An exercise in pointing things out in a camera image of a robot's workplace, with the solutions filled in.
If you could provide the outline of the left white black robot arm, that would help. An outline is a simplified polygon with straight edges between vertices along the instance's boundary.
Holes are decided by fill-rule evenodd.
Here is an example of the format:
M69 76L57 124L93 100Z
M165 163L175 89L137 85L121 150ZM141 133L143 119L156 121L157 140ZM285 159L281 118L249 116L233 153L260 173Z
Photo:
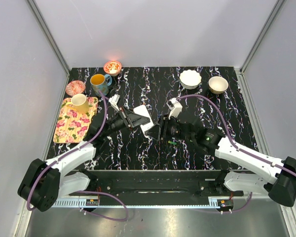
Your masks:
M150 128L152 125L145 105L133 109L120 107L111 119L94 115L83 141L55 158L47 161L37 158L30 163L17 194L26 200L29 211L36 208L41 212L51 208L58 197L79 191L86 195L94 194L97 183L86 172L73 175L70 172L92 160L104 148L107 137L114 132L138 126Z

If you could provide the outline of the white remote control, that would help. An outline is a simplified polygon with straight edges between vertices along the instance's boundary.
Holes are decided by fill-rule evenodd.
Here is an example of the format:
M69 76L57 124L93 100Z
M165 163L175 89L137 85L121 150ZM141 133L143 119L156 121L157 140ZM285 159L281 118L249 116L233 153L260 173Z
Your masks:
M154 126L151 116L148 112L148 109L145 105L137 106L133 109L133 112L136 115L140 116L140 128L142 130L143 135L146 138L149 138L148 131Z

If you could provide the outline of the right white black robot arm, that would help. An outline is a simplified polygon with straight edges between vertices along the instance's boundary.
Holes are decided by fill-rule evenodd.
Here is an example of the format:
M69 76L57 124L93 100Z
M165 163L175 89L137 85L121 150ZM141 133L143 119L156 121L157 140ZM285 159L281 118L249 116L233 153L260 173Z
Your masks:
M231 142L218 130L196 123L181 123L174 117L163 117L158 123L144 126L144 135L157 141L167 137L184 140L204 155L236 163L250 173L227 172L215 182L221 196L230 191L267 194L276 203L292 207L296 200L296 159L274 158Z

